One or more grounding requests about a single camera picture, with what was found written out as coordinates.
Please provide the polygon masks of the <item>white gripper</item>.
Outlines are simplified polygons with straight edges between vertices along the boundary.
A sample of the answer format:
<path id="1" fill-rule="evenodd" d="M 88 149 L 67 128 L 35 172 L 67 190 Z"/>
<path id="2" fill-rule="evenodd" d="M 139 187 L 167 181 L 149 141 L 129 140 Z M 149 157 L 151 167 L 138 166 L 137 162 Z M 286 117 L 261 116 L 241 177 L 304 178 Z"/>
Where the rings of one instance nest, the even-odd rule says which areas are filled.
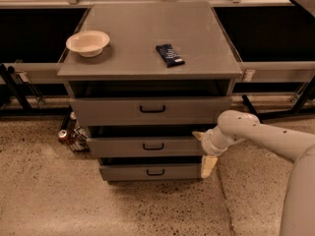
<path id="1" fill-rule="evenodd" d="M 206 133 L 193 131 L 192 134 L 198 141 L 201 141 L 204 152 L 208 154 L 202 157 L 201 164 L 201 177 L 207 178 L 217 164 L 217 156 L 226 151 L 226 140 L 222 134 L 217 134 L 213 131 Z"/>

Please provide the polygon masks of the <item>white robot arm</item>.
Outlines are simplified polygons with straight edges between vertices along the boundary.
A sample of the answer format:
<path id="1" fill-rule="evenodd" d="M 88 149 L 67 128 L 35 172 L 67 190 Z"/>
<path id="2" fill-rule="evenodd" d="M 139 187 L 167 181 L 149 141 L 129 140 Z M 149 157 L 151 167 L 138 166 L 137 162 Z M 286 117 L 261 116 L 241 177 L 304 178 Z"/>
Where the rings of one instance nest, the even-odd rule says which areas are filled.
<path id="1" fill-rule="evenodd" d="M 280 236 L 315 236 L 315 135 L 265 125 L 253 114 L 234 110 L 223 112 L 213 129 L 193 135 L 206 153 L 204 177 L 221 154 L 245 140 L 291 160 Z"/>

